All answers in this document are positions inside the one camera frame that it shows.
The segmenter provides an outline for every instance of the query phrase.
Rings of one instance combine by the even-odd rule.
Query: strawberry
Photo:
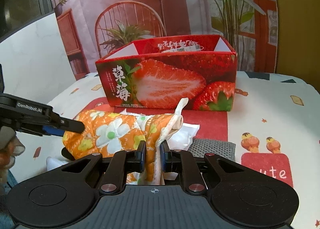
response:
[[[205,87],[205,79],[192,71],[153,59],[144,60],[132,74],[137,100],[147,108],[175,108],[181,98],[194,98]]]
[[[216,81],[225,74],[236,72],[234,55],[185,55],[180,57],[180,67],[201,74],[208,83]]]
[[[193,103],[194,110],[230,111],[235,92],[233,82],[213,82],[206,86]]]
[[[184,56],[159,56],[156,58],[157,61],[163,62],[166,65],[172,65],[173,67],[177,67],[183,69],[181,64],[181,58]]]

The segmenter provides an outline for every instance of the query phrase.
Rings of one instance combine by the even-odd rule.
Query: yellow wall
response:
[[[303,79],[320,92],[320,0],[277,0],[278,74]]]

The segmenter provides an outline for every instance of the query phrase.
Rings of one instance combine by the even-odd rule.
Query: gray cloth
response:
[[[208,139],[193,139],[188,149],[194,157],[203,158],[205,153],[215,153],[226,159],[235,161],[236,145],[232,142],[224,142]]]

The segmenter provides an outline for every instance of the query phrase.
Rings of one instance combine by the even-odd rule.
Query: wooden chair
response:
[[[124,25],[139,25],[149,30],[151,36],[166,36],[161,17],[153,8],[133,0],[117,2],[106,8],[96,21],[95,35],[100,58],[110,52],[110,48],[102,43],[110,40],[106,29],[118,28],[116,21]]]

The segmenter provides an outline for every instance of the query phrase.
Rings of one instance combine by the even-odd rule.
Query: red cardboard box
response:
[[[218,35],[133,41],[96,61],[111,106],[230,111],[237,53]]]

